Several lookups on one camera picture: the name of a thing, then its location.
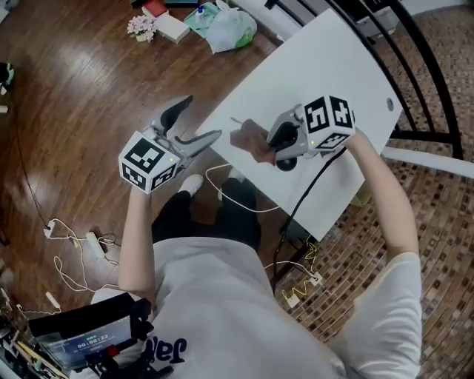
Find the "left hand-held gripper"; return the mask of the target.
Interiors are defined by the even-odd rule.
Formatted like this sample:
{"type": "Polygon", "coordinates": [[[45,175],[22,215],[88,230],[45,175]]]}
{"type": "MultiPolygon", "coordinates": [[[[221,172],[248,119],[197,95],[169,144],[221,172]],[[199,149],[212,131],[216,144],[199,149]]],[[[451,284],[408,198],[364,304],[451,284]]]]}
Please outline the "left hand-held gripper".
{"type": "Polygon", "coordinates": [[[189,158],[210,147],[222,134],[213,130],[187,141],[167,132],[193,101],[192,95],[162,104],[145,131],[136,131],[118,157],[120,176],[138,190],[150,194],[175,178],[189,158]]]}

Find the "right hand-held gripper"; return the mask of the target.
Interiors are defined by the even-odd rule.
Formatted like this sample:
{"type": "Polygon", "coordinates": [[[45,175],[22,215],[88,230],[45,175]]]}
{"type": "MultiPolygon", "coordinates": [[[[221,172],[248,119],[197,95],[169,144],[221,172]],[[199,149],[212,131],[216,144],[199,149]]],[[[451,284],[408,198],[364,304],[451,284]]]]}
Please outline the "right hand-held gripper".
{"type": "Polygon", "coordinates": [[[313,157],[343,147],[356,131],[347,100],[323,95],[279,115],[267,135],[276,159],[313,157]]]}

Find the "brown cloth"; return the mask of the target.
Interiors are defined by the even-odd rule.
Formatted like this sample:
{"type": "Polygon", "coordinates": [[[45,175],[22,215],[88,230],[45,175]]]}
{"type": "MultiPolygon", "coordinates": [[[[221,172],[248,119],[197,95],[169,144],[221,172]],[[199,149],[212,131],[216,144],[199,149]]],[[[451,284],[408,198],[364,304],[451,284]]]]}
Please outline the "brown cloth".
{"type": "Polygon", "coordinates": [[[276,165],[276,149],[267,142],[268,131],[252,119],[230,133],[230,144],[251,154],[257,163],[276,165]]]}

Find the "person's left forearm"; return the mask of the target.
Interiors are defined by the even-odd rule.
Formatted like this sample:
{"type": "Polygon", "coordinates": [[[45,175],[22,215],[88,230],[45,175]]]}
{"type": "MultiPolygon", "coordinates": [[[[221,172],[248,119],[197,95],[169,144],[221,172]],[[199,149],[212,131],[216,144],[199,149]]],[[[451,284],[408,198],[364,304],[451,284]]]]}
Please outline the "person's left forearm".
{"type": "Polygon", "coordinates": [[[120,289],[154,303],[155,263],[151,225],[151,197],[133,187],[121,242],[118,285],[120,289]]]}

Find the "person's right forearm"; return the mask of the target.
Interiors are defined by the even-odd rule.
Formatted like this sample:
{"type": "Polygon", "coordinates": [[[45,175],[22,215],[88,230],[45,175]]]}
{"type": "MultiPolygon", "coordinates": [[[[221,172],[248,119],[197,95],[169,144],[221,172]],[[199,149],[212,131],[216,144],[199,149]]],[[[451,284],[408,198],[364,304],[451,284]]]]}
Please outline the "person's right forearm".
{"type": "Polygon", "coordinates": [[[409,199],[391,169],[362,131],[345,144],[370,190],[388,259],[405,252],[419,253],[418,233],[409,199]]]}

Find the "person's left white shoe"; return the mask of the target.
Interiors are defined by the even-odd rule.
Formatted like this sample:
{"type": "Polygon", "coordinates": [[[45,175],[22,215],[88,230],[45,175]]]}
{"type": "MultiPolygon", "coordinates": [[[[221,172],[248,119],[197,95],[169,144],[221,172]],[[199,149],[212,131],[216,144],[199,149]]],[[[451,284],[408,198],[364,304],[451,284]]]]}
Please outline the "person's left white shoe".
{"type": "Polygon", "coordinates": [[[193,174],[188,176],[182,183],[178,192],[187,192],[190,197],[193,197],[200,189],[204,183],[204,178],[202,175],[193,174]]]}

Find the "person's white shoe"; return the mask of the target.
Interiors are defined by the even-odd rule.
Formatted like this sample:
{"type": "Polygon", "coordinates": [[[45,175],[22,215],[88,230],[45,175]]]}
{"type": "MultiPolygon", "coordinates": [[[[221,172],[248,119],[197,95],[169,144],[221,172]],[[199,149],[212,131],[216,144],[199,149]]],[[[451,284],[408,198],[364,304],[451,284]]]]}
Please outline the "person's white shoe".
{"type": "MultiPolygon", "coordinates": [[[[231,171],[229,172],[228,176],[227,176],[228,179],[230,178],[234,178],[236,179],[239,183],[243,183],[245,181],[245,176],[242,175],[235,167],[233,167],[231,169],[231,171]]],[[[219,190],[218,192],[218,199],[220,201],[222,201],[222,189],[219,190]]]]}
{"type": "Polygon", "coordinates": [[[187,192],[190,197],[193,197],[200,189],[204,183],[204,178],[202,175],[193,174],[188,176],[182,183],[178,192],[187,192]]]}

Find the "person's right white shoe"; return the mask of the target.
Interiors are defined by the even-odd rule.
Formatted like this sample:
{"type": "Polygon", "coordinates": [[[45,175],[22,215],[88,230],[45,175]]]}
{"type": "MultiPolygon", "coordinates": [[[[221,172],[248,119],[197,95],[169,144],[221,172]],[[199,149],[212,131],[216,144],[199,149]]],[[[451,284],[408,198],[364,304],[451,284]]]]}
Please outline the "person's right white shoe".
{"type": "MultiPolygon", "coordinates": [[[[239,183],[243,183],[245,181],[245,176],[242,175],[235,167],[233,167],[231,169],[231,171],[229,172],[228,176],[227,176],[228,179],[230,178],[234,178],[236,179],[239,183]]],[[[220,201],[222,201],[222,189],[219,190],[218,192],[218,199],[220,201]]]]}

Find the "white table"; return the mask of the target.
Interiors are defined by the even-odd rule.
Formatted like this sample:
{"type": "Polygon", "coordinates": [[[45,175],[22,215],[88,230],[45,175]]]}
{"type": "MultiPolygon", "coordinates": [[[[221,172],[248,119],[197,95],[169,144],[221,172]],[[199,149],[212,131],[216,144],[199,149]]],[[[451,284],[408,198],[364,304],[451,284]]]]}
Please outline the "white table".
{"type": "Polygon", "coordinates": [[[270,131],[283,112],[323,95],[347,100],[362,131],[377,151],[386,146],[401,105],[375,59],[332,10],[323,12],[268,56],[208,116],[197,134],[221,130],[213,149],[239,170],[313,237],[322,239],[363,183],[354,158],[343,147],[313,157],[300,155],[282,172],[257,163],[230,144],[244,121],[270,131]],[[387,98],[394,109],[387,109],[387,98]]]}

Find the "white plastic bag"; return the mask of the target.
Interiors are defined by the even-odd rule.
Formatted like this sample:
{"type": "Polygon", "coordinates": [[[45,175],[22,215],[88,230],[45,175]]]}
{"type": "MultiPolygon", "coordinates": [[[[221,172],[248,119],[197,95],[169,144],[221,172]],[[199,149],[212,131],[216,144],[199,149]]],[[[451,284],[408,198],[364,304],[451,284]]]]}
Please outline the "white plastic bag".
{"type": "Polygon", "coordinates": [[[257,31],[256,20],[238,7],[216,0],[219,12],[207,29],[205,39],[213,54],[248,45],[257,31]]]}

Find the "small flower bouquet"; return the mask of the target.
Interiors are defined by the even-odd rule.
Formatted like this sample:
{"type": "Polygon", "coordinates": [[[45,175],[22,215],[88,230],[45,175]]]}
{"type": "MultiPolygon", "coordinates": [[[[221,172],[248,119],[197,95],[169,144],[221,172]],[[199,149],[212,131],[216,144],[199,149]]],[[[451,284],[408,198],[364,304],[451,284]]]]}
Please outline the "small flower bouquet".
{"type": "Polygon", "coordinates": [[[157,31],[156,19],[148,16],[135,16],[129,20],[127,34],[138,42],[151,42],[157,31]]]}

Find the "red box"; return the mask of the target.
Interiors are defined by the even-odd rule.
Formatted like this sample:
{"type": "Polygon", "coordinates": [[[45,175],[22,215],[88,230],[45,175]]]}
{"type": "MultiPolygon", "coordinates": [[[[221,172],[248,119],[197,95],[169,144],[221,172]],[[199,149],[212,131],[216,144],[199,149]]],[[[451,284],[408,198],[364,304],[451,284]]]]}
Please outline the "red box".
{"type": "Polygon", "coordinates": [[[158,18],[165,13],[169,13],[167,8],[159,0],[147,0],[141,9],[143,14],[153,18],[158,18]]]}

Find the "long white power strip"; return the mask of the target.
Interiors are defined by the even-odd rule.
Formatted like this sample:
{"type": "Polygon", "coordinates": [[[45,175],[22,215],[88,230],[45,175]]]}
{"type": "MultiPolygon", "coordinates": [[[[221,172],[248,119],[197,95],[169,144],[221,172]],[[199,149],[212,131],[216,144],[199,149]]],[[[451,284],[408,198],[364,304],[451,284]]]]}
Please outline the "long white power strip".
{"type": "Polygon", "coordinates": [[[94,251],[98,258],[104,258],[105,252],[101,246],[99,238],[96,236],[94,232],[88,232],[86,234],[87,242],[89,243],[91,249],[94,251]]]}

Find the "person's white t-shirt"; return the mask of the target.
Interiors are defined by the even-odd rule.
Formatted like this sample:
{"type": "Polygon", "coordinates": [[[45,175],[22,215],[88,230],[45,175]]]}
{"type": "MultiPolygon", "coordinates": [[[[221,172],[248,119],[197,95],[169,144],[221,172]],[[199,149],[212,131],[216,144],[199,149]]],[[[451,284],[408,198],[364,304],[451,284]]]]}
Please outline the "person's white t-shirt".
{"type": "Polygon", "coordinates": [[[322,343],[273,297],[256,252],[217,238],[154,246],[157,316],[151,365],[170,379],[416,379],[421,357],[420,260],[392,259],[322,343]]]}

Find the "black monitor with timer screen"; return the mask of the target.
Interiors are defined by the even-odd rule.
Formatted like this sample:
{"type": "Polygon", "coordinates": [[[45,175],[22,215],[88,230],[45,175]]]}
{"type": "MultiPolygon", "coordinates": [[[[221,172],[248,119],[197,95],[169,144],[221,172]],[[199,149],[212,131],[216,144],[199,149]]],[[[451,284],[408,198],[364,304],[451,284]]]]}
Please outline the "black monitor with timer screen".
{"type": "Polygon", "coordinates": [[[149,358],[139,358],[129,369],[115,361],[122,351],[145,341],[153,330],[151,303],[122,293],[95,304],[28,321],[39,346],[67,371],[89,368],[101,379],[126,379],[146,370],[149,358]]]}

